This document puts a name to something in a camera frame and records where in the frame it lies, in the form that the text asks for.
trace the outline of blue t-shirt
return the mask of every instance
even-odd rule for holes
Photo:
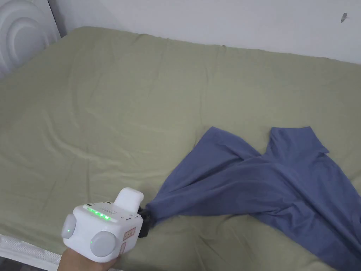
[[[265,154],[210,128],[147,208],[174,215],[250,214],[342,271],[361,270],[361,199],[310,127],[272,128]]]

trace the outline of shirt sleeve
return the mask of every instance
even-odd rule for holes
[[[328,152],[311,127],[273,127],[266,155],[284,164],[294,164]]]

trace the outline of human hand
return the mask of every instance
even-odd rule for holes
[[[58,271],[107,271],[118,259],[97,263],[68,248],[61,256]]]

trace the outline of bed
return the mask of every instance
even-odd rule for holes
[[[311,126],[360,192],[360,75],[325,58],[77,29],[0,81],[0,234],[61,254],[75,206],[124,187],[145,205],[210,126],[261,153],[272,126]],[[331,270],[250,216],[168,219],[116,267]]]

